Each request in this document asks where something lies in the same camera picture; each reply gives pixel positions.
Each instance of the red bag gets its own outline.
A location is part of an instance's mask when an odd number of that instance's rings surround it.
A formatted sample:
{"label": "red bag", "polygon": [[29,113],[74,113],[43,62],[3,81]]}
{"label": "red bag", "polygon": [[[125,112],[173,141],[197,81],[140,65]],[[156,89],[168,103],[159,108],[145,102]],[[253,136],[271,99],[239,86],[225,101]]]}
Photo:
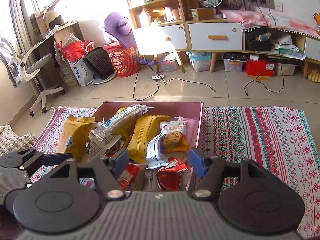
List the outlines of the red bag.
{"label": "red bag", "polygon": [[84,55],[94,49],[92,41],[74,42],[64,48],[62,47],[62,41],[60,41],[57,46],[61,51],[63,58],[71,61],[72,63],[75,63],[77,60],[81,59]]}

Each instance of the cookie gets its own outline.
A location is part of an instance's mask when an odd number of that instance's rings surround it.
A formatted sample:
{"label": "cookie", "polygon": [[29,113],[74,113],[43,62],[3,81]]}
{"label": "cookie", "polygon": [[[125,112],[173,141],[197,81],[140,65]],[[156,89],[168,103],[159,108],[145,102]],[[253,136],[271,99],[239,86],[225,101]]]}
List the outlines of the cookie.
{"label": "cookie", "polygon": [[182,133],[175,131],[167,133],[164,138],[164,147],[165,148],[175,148],[179,146],[179,144],[182,142]]}

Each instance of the drawer handle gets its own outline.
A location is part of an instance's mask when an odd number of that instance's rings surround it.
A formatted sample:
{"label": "drawer handle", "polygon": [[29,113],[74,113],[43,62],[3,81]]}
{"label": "drawer handle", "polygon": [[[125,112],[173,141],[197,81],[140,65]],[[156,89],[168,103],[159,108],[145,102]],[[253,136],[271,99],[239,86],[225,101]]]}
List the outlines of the drawer handle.
{"label": "drawer handle", "polygon": [[228,37],[226,35],[208,35],[208,39],[214,41],[223,41],[227,40]]}

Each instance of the pink snack package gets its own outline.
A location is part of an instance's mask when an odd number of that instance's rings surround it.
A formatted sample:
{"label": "pink snack package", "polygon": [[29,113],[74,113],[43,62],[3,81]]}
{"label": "pink snack package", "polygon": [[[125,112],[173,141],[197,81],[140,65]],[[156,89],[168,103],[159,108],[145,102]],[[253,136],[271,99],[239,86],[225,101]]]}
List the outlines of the pink snack package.
{"label": "pink snack package", "polygon": [[179,116],[178,117],[179,122],[187,122],[186,125],[186,140],[188,145],[191,145],[192,139],[193,139],[193,133],[196,125],[196,120],[190,119],[190,118],[184,118]]}

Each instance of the metal screw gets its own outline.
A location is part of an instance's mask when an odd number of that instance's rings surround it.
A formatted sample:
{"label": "metal screw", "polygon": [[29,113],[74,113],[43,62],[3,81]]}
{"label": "metal screw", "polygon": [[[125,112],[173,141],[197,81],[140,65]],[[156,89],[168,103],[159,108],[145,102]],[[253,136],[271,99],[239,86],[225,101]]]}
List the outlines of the metal screw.
{"label": "metal screw", "polygon": [[209,197],[211,195],[211,192],[206,189],[199,189],[195,192],[195,195],[197,197]]}
{"label": "metal screw", "polygon": [[108,198],[114,198],[114,199],[122,198],[123,195],[124,195],[124,192],[118,189],[110,190],[107,193]]}

